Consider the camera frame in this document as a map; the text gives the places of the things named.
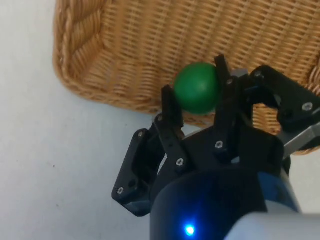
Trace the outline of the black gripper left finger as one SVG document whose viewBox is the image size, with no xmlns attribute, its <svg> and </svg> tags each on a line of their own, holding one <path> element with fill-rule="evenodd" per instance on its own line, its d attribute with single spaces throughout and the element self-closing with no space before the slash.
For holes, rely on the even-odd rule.
<svg viewBox="0 0 320 240">
<path fill-rule="evenodd" d="M 148 215 L 161 190 L 192 168 L 182 145 L 182 109 L 169 85 L 161 89 L 161 100 L 151 127 L 134 133 L 111 194 L 135 216 Z"/>
</svg>

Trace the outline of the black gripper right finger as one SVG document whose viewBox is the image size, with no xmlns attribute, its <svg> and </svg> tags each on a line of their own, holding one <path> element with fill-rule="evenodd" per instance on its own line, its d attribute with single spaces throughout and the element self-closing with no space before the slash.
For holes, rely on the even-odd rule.
<svg viewBox="0 0 320 240">
<path fill-rule="evenodd" d="M 320 98 L 268 65 L 233 76 L 223 55 L 215 65 L 221 98 L 212 129 L 212 155 L 221 164 L 279 164 L 298 151 L 320 145 Z M 254 106 L 276 110 L 280 132 L 254 126 Z"/>
</svg>

